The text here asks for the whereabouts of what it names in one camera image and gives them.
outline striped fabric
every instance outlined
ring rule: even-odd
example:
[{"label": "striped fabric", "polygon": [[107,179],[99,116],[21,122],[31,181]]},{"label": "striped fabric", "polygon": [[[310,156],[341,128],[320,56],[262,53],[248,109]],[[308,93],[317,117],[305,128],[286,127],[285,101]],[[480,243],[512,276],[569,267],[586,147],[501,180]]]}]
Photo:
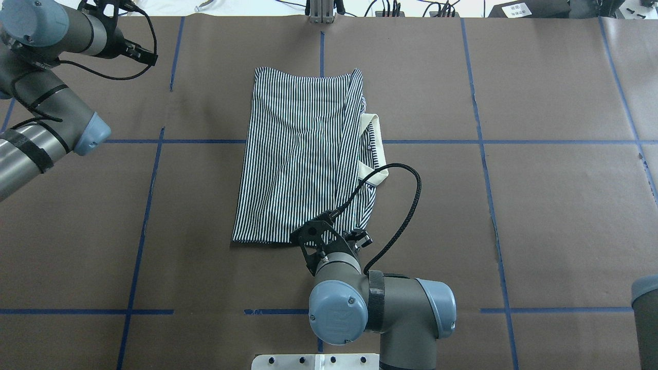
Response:
[{"label": "striped fabric", "polygon": [[[364,111],[358,69],[315,78],[258,68],[233,240],[288,243],[304,222],[341,205],[363,169],[385,165],[378,117]],[[363,121],[372,116],[376,127]],[[366,227],[374,198],[367,184],[336,230]]]}]

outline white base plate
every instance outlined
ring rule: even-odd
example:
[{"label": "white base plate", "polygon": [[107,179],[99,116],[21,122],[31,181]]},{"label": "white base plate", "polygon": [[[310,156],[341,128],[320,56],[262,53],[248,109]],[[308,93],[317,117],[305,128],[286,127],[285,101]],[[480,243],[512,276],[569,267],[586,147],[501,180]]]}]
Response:
[{"label": "white base plate", "polygon": [[378,354],[259,355],[251,370],[379,370]]}]

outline qr code label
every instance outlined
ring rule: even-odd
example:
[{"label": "qr code label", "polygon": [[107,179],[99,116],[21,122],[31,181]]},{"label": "qr code label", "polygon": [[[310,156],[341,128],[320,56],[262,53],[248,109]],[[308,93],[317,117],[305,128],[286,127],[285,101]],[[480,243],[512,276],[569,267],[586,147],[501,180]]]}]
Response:
[{"label": "qr code label", "polygon": [[526,3],[507,5],[501,9],[503,9],[503,12],[505,12],[507,18],[520,18],[522,16],[528,16],[532,14]]}]

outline blue plastic cap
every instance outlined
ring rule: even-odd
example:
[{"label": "blue plastic cap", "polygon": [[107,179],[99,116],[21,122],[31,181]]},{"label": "blue plastic cap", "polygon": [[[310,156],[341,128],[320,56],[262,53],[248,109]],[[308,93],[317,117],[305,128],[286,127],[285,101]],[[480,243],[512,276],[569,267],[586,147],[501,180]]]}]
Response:
[{"label": "blue plastic cap", "polygon": [[325,280],[311,292],[309,321],[318,338],[342,346],[354,342],[366,329],[368,306],[351,285]]},{"label": "blue plastic cap", "polygon": [[20,43],[45,47],[68,32],[68,15],[55,0],[4,0],[0,11],[4,29]]},{"label": "blue plastic cap", "polygon": [[98,117],[98,113],[94,112],[73,151],[78,155],[87,155],[104,142],[110,134],[112,134],[110,126],[107,126],[105,121]]},{"label": "blue plastic cap", "polygon": [[439,328],[439,338],[449,337],[455,331],[457,321],[457,302],[450,287],[440,281],[422,280],[417,278],[420,286],[430,300],[434,318]]},{"label": "blue plastic cap", "polygon": [[648,277],[642,277],[638,280],[635,280],[631,287],[633,297],[630,301],[630,305],[633,305],[635,300],[637,300],[640,296],[643,296],[644,294],[652,292],[656,289],[658,289],[658,275],[649,275]]}]

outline folded garment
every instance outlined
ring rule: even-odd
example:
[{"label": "folded garment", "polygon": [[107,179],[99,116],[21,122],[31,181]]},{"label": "folded garment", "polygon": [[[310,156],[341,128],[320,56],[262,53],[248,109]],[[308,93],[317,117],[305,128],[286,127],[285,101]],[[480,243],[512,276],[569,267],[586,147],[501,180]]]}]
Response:
[{"label": "folded garment", "polygon": [[[242,170],[236,242],[288,243],[290,233],[343,204],[360,179],[386,164],[379,117],[366,114],[363,75],[298,77],[256,70]],[[365,228],[375,187],[368,180],[334,228]]]}]

